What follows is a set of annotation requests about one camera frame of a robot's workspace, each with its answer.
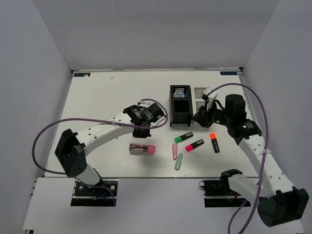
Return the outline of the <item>orange cap black highlighter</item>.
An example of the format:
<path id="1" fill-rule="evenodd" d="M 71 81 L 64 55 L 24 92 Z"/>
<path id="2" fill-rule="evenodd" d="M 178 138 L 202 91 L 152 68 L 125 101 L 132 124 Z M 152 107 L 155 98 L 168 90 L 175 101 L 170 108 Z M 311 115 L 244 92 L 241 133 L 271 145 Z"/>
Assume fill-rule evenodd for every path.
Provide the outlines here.
<path id="1" fill-rule="evenodd" d="M 210 138 L 211 138 L 211 142 L 212 142 L 212 145 L 213 145 L 214 152 L 215 153 L 219 153 L 220 149 L 219 149 L 219 145 L 218 145 L 215 133 L 210 133 Z"/>

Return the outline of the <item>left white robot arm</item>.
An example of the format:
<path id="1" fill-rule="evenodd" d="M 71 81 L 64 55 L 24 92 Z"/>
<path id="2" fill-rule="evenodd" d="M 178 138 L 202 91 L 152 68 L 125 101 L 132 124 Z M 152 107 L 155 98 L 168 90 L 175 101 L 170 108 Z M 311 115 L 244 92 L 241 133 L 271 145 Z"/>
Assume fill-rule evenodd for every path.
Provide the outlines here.
<path id="1" fill-rule="evenodd" d="M 67 177 L 81 181 L 94 195 L 103 189 L 103 182 L 97 171 L 87 163 L 86 157 L 98 147 L 122 135 L 133 134 L 135 138 L 150 137 L 151 124 L 168 119 L 168 113 L 159 103 L 148 106 L 132 105 L 110 120 L 85 130 L 65 130 L 58 141 L 55 155 Z"/>

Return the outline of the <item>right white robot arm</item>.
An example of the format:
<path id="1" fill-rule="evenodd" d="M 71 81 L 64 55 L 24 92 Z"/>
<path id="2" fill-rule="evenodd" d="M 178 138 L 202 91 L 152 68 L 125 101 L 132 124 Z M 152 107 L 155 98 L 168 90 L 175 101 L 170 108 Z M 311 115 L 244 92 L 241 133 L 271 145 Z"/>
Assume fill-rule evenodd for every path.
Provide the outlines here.
<path id="1" fill-rule="evenodd" d="M 237 192 L 256 206 L 262 222 L 276 226 L 299 220 L 307 206 L 309 195 L 298 189 L 285 176 L 269 150 L 258 125 L 247 118 L 246 102 L 241 95 L 225 98 L 225 107 L 218 108 L 217 95 L 202 95 L 205 104 L 193 116 L 193 121 L 204 128 L 212 124 L 226 126 L 228 134 L 245 153 L 259 176 L 259 182 L 248 180 L 239 169 L 222 172 L 220 188 L 225 194 Z"/>

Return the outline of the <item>white metal organizer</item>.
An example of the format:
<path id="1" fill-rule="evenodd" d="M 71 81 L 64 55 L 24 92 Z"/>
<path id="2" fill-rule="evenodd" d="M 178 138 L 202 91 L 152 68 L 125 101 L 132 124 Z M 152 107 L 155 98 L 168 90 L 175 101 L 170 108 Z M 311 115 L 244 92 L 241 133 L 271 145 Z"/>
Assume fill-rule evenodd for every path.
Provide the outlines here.
<path id="1" fill-rule="evenodd" d="M 207 109 L 206 101 L 202 99 L 202 95 L 203 95 L 203 92 L 205 90 L 206 90 L 206 87 L 193 87 L 193 88 L 191 88 L 193 116 L 197 112 L 199 112 L 199 110 L 202 106 L 205 108 L 205 110 Z"/>

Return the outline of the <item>black metal organizer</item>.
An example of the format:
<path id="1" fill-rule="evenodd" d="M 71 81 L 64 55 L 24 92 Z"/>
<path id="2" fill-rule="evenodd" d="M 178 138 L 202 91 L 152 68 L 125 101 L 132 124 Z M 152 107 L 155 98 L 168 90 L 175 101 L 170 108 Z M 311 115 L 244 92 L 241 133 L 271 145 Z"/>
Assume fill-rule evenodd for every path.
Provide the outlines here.
<path id="1" fill-rule="evenodd" d="M 174 90 L 181 88 L 187 90 L 187 97 L 174 98 Z M 192 94 L 190 85 L 171 85 L 169 104 L 170 126 L 184 124 L 190 127 L 193 117 Z"/>

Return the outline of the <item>pink-capped crayon tube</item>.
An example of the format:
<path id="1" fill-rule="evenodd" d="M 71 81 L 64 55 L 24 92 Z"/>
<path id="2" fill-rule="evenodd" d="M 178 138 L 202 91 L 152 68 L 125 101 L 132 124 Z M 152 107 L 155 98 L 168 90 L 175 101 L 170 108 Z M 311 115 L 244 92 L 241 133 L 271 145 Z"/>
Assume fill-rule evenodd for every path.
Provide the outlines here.
<path id="1" fill-rule="evenodd" d="M 148 155 L 152 156 L 156 153 L 156 147 L 154 145 L 130 143 L 129 152 L 133 155 Z"/>

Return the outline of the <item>green cap black highlighter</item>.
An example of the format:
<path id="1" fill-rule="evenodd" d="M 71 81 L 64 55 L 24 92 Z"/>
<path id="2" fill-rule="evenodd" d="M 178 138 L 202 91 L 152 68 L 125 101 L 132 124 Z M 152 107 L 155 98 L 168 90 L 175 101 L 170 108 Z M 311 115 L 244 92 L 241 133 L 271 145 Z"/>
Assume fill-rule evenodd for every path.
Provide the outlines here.
<path id="1" fill-rule="evenodd" d="M 189 138 L 191 138 L 193 136 L 194 136 L 194 134 L 192 132 L 189 132 L 189 133 L 186 133 L 186 134 L 183 134 L 181 136 L 176 137 L 174 139 L 174 142 L 175 143 L 180 143 L 180 142 L 185 141 L 185 140 L 187 140 L 187 139 L 189 139 Z"/>

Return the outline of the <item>pink translucent eraser pen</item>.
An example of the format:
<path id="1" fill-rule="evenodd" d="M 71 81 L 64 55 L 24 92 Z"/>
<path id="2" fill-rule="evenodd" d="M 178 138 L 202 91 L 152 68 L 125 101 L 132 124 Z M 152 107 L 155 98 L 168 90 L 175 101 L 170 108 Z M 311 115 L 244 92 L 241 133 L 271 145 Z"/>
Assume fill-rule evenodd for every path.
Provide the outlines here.
<path id="1" fill-rule="evenodd" d="M 173 160 L 177 160 L 178 157 L 178 149 L 177 149 L 177 143 L 172 144 L 172 154 L 173 154 Z"/>

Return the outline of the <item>pink cap black highlighter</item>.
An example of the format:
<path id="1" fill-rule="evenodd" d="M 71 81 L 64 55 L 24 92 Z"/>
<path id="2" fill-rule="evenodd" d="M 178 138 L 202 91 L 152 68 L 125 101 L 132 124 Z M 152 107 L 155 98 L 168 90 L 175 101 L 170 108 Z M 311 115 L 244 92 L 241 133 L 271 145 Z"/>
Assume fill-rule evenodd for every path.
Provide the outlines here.
<path id="1" fill-rule="evenodd" d="M 204 144 L 204 140 L 198 140 L 188 146 L 185 147 L 186 152 L 191 152 L 192 150 L 198 148 L 199 146 Z"/>

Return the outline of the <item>green translucent eraser pen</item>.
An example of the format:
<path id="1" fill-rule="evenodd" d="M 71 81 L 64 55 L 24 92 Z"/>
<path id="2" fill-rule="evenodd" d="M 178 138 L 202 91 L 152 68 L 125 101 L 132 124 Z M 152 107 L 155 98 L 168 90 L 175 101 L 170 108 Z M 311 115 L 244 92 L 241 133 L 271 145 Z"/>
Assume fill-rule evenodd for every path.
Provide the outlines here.
<path id="1" fill-rule="evenodd" d="M 175 169 L 176 171 L 179 171 L 179 170 L 180 170 L 182 161 L 183 161 L 183 154 L 180 153 L 180 154 L 177 156 L 177 159 L 176 159 L 176 161 L 175 161 L 174 169 Z"/>

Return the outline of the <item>right blue table label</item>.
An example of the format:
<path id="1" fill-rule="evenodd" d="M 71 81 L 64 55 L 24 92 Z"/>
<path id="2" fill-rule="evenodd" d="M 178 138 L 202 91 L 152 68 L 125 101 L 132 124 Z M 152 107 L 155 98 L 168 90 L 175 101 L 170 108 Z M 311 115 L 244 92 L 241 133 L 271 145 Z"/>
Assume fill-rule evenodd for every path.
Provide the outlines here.
<path id="1" fill-rule="evenodd" d="M 236 71 L 220 71 L 222 76 L 237 76 Z"/>

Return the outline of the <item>blue table label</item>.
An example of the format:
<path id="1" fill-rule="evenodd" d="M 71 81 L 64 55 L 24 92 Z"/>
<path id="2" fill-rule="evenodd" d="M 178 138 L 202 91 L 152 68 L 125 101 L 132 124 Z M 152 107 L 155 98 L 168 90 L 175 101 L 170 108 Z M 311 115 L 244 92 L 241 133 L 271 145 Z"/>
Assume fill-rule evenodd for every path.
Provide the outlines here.
<path id="1" fill-rule="evenodd" d="M 222 76 L 237 76 L 236 71 L 220 71 Z"/>
<path id="2" fill-rule="evenodd" d="M 89 77 L 91 73 L 74 73 L 74 77 Z"/>

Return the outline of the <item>left blue table label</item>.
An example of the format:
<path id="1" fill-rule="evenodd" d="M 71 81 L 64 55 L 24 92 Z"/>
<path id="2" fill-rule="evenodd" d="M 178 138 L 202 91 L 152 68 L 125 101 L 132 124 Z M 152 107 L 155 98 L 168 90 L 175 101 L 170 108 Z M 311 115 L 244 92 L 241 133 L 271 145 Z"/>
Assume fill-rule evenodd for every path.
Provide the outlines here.
<path id="1" fill-rule="evenodd" d="M 74 73 L 74 77 L 89 77 L 91 73 Z"/>

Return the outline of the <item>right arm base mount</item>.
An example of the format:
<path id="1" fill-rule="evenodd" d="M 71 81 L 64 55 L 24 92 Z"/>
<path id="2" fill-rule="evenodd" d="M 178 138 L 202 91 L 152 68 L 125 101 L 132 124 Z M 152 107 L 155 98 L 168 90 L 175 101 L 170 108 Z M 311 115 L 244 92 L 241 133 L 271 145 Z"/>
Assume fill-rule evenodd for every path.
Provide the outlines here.
<path id="1" fill-rule="evenodd" d="M 245 201 L 236 192 L 226 192 L 219 180 L 202 180 L 199 187 L 204 192 L 205 208 L 238 208 Z"/>

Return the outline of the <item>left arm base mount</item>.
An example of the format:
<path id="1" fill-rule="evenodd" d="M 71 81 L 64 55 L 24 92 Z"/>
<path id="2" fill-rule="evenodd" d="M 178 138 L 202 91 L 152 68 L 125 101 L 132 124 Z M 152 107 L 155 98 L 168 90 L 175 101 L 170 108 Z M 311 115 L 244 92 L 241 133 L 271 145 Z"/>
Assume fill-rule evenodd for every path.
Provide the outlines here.
<path id="1" fill-rule="evenodd" d="M 118 180 L 104 180 L 104 188 L 89 188 L 80 181 L 75 182 L 71 206 L 73 207 L 114 207 L 117 202 Z"/>

